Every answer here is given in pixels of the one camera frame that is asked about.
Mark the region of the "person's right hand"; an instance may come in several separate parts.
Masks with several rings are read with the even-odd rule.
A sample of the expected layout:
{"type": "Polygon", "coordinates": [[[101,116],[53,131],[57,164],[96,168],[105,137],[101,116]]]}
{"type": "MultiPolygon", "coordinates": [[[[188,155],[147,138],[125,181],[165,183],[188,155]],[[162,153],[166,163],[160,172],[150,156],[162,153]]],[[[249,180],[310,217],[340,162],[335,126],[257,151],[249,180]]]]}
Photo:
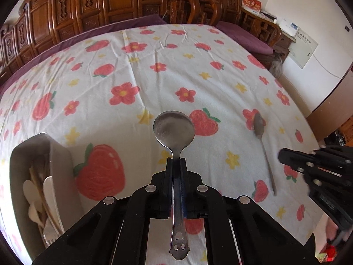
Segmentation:
{"type": "Polygon", "coordinates": [[[342,231],[330,218],[328,218],[327,220],[327,223],[325,226],[325,233],[326,233],[326,239],[329,244],[333,246],[337,246],[340,243],[342,239],[341,237],[342,231]]]}

